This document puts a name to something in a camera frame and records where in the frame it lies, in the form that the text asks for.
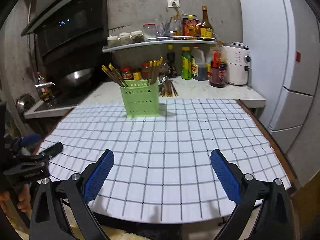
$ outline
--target bottle cap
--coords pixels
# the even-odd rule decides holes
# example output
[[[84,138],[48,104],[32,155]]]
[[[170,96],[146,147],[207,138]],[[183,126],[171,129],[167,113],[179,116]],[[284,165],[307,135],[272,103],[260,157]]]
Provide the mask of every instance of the bottle cap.
[[[121,39],[121,38],[127,38],[127,37],[130,37],[131,35],[130,35],[130,33],[120,33],[119,34],[119,38]]]
[[[108,36],[107,41],[115,41],[118,39],[119,39],[118,35],[117,36]]]
[[[143,27],[144,26],[156,26],[156,24],[155,23],[145,23],[144,25],[143,25]]]
[[[131,36],[135,36],[135,35],[142,35],[143,32],[138,30],[138,31],[135,31],[135,32],[131,32]]]
[[[126,67],[122,67],[121,70],[122,71],[130,71],[131,67],[126,66]]]

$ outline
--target green bottle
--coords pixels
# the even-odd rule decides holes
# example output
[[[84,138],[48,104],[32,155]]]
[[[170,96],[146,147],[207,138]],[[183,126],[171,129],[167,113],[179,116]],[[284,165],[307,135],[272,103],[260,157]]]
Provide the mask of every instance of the green bottle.
[[[183,79],[191,79],[191,55],[190,55],[190,48],[189,47],[182,47],[182,54],[181,54],[181,64],[182,64],[182,75]]]

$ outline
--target white refrigerator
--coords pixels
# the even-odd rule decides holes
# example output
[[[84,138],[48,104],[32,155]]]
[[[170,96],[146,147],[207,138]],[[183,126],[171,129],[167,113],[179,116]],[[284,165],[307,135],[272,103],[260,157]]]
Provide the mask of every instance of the white refrigerator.
[[[305,0],[240,0],[249,85],[267,101],[259,117],[284,153],[305,123],[319,77],[319,23]]]

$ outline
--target electrical outlet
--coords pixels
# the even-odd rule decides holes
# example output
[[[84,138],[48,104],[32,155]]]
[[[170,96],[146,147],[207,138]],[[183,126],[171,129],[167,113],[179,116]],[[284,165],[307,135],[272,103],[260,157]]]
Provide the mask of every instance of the electrical outlet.
[[[175,2],[178,7],[180,7],[180,0],[167,0],[168,1],[168,7],[176,7],[172,5],[172,2]]]

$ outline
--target wok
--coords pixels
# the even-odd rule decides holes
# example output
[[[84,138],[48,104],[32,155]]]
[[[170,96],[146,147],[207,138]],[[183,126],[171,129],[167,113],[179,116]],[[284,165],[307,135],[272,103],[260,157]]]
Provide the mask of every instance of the wok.
[[[86,68],[83,70],[78,70],[75,72],[72,72],[71,74],[63,77],[60,81],[58,81],[57,86],[64,88],[64,87],[77,87],[86,81],[88,81],[93,74],[93,68]],[[51,87],[54,86],[55,83],[47,82],[36,85],[37,89],[45,88],[45,87]]]
[[[92,77],[92,74],[93,68],[78,70],[62,78],[59,85],[64,87],[77,87],[88,81]]]

